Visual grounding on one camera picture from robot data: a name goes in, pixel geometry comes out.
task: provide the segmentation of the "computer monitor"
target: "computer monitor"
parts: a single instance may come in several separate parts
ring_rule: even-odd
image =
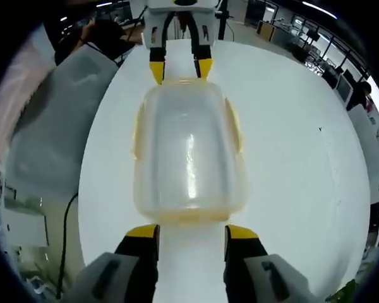
[[[354,76],[351,74],[349,69],[346,69],[346,71],[343,72],[344,77],[346,77],[347,81],[352,84],[353,86],[356,85],[356,81],[354,79]]]
[[[314,30],[312,28],[309,28],[308,33],[306,35],[315,42],[317,42],[320,38],[320,35],[318,34],[317,30]]]
[[[344,107],[347,107],[351,99],[352,93],[354,92],[354,88],[343,74],[340,75],[340,78],[334,90],[336,94],[339,96],[340,101],[344,104]]]

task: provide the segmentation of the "ceiling light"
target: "ceiling light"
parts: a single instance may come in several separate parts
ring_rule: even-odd
[[[112,2],[102,3],[102,4],[98,4],[97,7],[100,8],[101,6],[111,5],[111,4]]]
[[[328,12],[328,11],[322,9],[322,8],[319,8],[318,6],[315,6],[315,5],[313,5],[313,4],[309,3],[309,2],[305,2],[305,1],[303,1],[302,3],[304,5],[310,6],[311,8],[315,8],[318,11],[321,11],[322,13],[328,14],[329,16],[333,17],[334,19],[337,19],[337,17],[335,15],[333,15],[332,13],[330,13],[330,12]]]

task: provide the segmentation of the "black cable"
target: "black cable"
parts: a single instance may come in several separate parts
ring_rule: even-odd
[[[127,42],[128,42],[129,39],[131,38],[132,33],[133,33],[133,31],[135,30],[135,28],[138,26],[138,23],[139,23],[140,19],[142,18],[143,14],[145,13],[146,9],[147,9],[147,5],[146,5],[145,8],[143,9],[143,11],[141,11],[139,17],[136,19],[135,24],[133,25],[133,27],[132,27],[132,29],[131,29],[131,32],[130,32],[129,35],[128,35],[128,38],[126,39]]]
[[[233,29],[232,29],[232,27],[228,24],[227,21],[226,21],[226,25],[230,28],[230,31],[231,31],[232,34],[233,34],[233,42],[234,42],[234,32],[233,32]]]
[[[68,213],[70,209],[71,203],[76,199],[78,196],[78,193],[75,193],[73,197],[71,197],[68,207],[66,208],[66,211],[64,212],[64,218],[63,218],[63,250],[62,250],[62,258],[61,258],[61,266],[59,268],[59,277],[57,279],[57,286],[56,286],[56,299],[61,298],[62,294],[62,282],[64,277],[64,266],[66,261],[66,229],[67,229],[67,221],[68,221]]]
[[[112,60],[110,57],[108,57],[104,52],[102,52],[100,49],[90,45],[89,43],[85,42],[84,40],[80,39],[85,45],[87,45],[88,47],[91,47],[92,49],[95,49],[97,52],[103,54],[105,57],[107,57],[108,59],[110,59],[113,63],[115,63],[115,65],[117,67],[119,67],[118,63],[115,61],[115,60]]]

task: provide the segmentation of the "white table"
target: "white table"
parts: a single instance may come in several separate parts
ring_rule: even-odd
[[[368,233],[370,189],[346,111],[324,80],[269,51],[217,41],[208,80],[239,114],[248,204],[232,216],[324,297],[353,279]],[[85,264],[148,223],[133,205],[136,113],[156,85],[148,50],[129,55],[95,116],[83,158],[79,229]],[[165,78],[195,77],[189,40],[167,43]]]

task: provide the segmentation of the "transparent plastic box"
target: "transparent plastic box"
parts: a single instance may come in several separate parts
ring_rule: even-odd
[[[136,120],[137,209],[156,222],[227,220],[244,205],[241,149],[236,115],[217,85],[152,88]]]

